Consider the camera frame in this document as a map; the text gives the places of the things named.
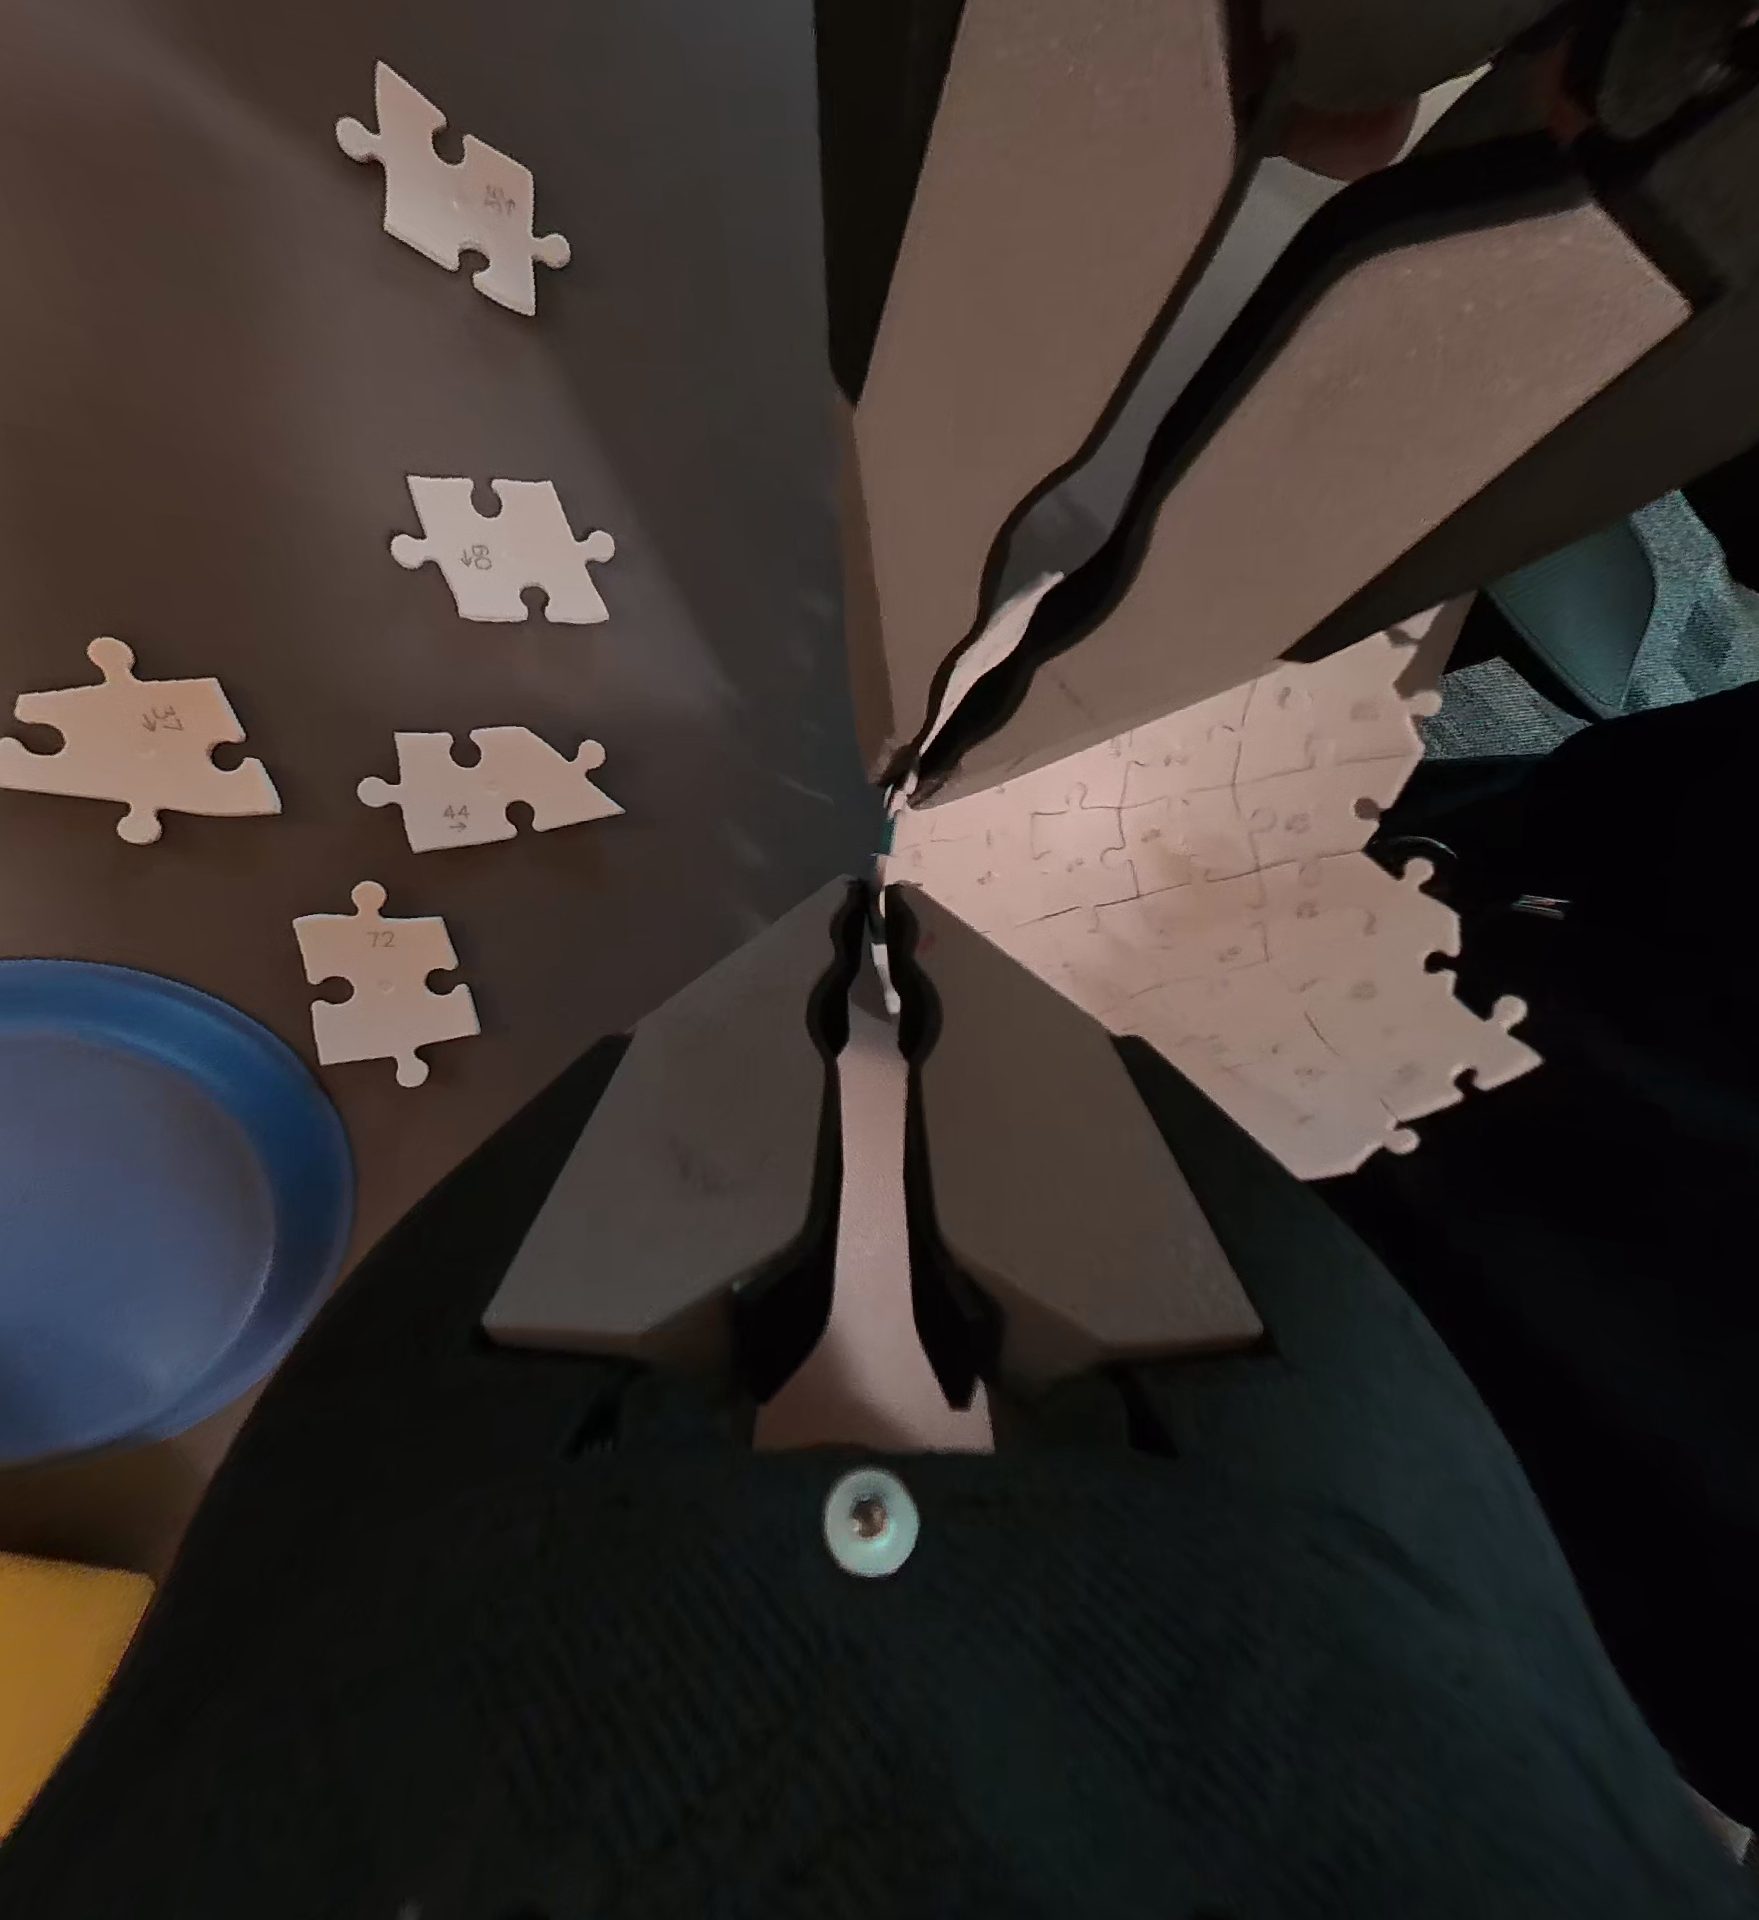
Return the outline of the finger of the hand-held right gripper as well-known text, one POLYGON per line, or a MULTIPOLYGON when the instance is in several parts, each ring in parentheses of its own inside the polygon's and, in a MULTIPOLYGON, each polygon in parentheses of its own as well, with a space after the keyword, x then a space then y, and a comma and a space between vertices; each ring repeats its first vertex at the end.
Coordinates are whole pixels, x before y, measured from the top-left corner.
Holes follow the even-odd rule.
POLYGON ((1686 319, 1558 149, 1325 200, 1152 428, 1105 543, 918 753, 925 793, 1260 678, 1686 319))
POLYGON ((851 3, 848 653, 893 779, 1238 162, 1227 3, 851 3))

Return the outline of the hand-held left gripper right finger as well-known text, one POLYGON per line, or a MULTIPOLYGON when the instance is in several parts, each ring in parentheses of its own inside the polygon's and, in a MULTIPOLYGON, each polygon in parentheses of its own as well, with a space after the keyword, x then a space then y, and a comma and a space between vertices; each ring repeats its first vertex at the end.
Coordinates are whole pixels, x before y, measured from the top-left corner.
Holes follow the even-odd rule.
POLYGON ((1261 1318, 1095 1016, 917 886, 884 892, 910 1312, 951 1405, 1248 1352, 1261 1318))

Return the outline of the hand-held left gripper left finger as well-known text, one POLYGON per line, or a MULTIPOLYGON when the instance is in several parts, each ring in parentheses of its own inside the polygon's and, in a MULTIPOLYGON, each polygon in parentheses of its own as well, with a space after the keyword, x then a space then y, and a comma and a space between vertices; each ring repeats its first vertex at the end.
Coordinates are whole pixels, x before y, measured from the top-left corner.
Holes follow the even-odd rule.
POLYGON ((511 1349, 636 1360, 767 1403, 827 1322, 848 995, 838 876, 640 1020, 486 1308, 511 1349))

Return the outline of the assembled white puzzle section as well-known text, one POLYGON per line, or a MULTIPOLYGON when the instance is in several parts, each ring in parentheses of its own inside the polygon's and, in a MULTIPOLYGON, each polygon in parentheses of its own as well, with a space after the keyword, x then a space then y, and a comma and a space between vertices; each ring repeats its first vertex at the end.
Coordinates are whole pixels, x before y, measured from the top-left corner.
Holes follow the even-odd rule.
POLYGON ((1152 1046, 1300 1179, 1412 1152, 1412 1120, 1539 1069, 1519 996, 1429 966, 1461 923, 1367 853, 1422 756, 1388 629, 961 799, 891 819, 940 899, 1111 1033, 1152 1046))

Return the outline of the single white puzzle piece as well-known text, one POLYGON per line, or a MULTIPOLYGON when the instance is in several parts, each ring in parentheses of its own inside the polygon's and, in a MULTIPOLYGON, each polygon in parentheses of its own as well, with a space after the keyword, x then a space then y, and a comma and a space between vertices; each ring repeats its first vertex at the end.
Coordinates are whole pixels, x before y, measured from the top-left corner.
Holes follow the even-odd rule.
POLYGON ((347 159, 380 162, 383 228, 447 272, 463 253, 483 253, 473 292, 533 318, 533 269, 566 269, 570 242, 557 232, 533 233, 530 169, 471 135, 457 159, 443 159, 434 138, 444 115, 386 59, 374 65, 374 109, 374 128, 339 118, 337 146, 347 159))
POLYGON ((290 928, 309 983, 347 986, 343 1002, 311 1002, 316 1062, 389 1059, 394 1080, 417 1088, 430 1070, 423 1046, 467 1040, 483 1026, 467 986, 430 986, 430 973, 460 966, 443 918, 389 918, 386 898, 376 880, 359 880, 351 915, 309 915, 290 928))
POLYGON ((96 685, 20 695, 20 722, 60 730, 60 750, 33 753, 0 736, 0 788, 122 803, 116 835, 130 845, 159 838, 163 812, 194 816, 269 816, 282 809, 269 768, 210 759, 246 730, 217 678, 143 680, 133 652, 116 636, 86 649, 96 685))
POLYGON ((517 838, 514 803, 530 805, 530 828, 570 828, 620 816, 626 809, 597 788, 606 750, 583 740, 558 753, 521 725, 471 730, 479 759, 454 759, 451 735, 396 730, 396 779, 363 778, 356 796, 367 809, 399 805, 410 852, 454 852, 517 838))
POLYGON ((529 620, 524 589, 546 595, 546 620, 597 625, 611 616, 590 575, 617 555, 606 529, 576 536, 551 480, 496 476, 496 513, 483 513, 467 476, 407 476, 423 533, 394 533, 396 565, 434 565, 467 623, 529 620))

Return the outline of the person's right hand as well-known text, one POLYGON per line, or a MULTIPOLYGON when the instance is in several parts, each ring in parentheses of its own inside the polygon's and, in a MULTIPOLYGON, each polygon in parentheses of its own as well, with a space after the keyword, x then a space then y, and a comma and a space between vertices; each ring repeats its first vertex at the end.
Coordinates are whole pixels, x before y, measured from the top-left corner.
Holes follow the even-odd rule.
POLYGON ((1358 180, 1391 165, 1412 138, 1422 95, 1379 109, 1290 103, 1274 155, 1325 180, 1358 180))

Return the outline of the blue plastic dish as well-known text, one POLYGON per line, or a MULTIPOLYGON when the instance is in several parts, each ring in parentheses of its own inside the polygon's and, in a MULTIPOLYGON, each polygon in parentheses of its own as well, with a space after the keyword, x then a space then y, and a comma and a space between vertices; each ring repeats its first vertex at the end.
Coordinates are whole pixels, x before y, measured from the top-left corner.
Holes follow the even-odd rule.
POLYGON ((0 959, 0 1468, 233 1403, 351 1226, 344 1125, 282 1040, 159 973, 0 959))

